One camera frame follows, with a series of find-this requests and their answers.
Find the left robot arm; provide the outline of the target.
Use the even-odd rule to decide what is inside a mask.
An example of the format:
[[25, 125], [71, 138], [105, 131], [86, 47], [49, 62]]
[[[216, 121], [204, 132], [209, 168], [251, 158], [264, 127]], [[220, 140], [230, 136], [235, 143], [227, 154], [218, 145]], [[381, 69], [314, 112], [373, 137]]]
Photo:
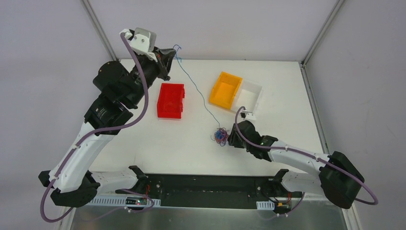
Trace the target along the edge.
[[50, 171], [42, 171], [39, 180], [51, 192], [57, 206], [82, 207], [95, 196], [121, 189], [140, 194], [146, 187], [146, 175], [129, 166], [118, 172], [91, 172], [90, 166], [102, 149], [129, 124], [132, 110], [144, 99], [155, 79], [168, 81], [176, 51], [154, 48], [157, 61], [137, 55], [146, 79], [143, 86], [137, 68], [128, 71], [119, 61], [103, 64], [93, 84], [101, 91], [84, 115], [84, 122], [61, 163]]

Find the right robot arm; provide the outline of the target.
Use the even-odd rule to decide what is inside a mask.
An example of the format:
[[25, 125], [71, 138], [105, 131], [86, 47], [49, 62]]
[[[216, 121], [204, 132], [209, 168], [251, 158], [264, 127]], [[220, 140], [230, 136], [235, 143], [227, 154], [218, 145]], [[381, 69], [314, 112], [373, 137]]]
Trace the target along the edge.
[[364, 178], [348, 157], [335, 151], [331, 155], [305, 152], [268, 135], [260, 135], [250, 121], [233, 124], [228, 144], [245, 149], [257, 159], [289, 165], [300, 173], [280, 170], [272, 182], [277, 196], [288, 192], [324, 195], [334, 205], [349, 209], [361, 189]]

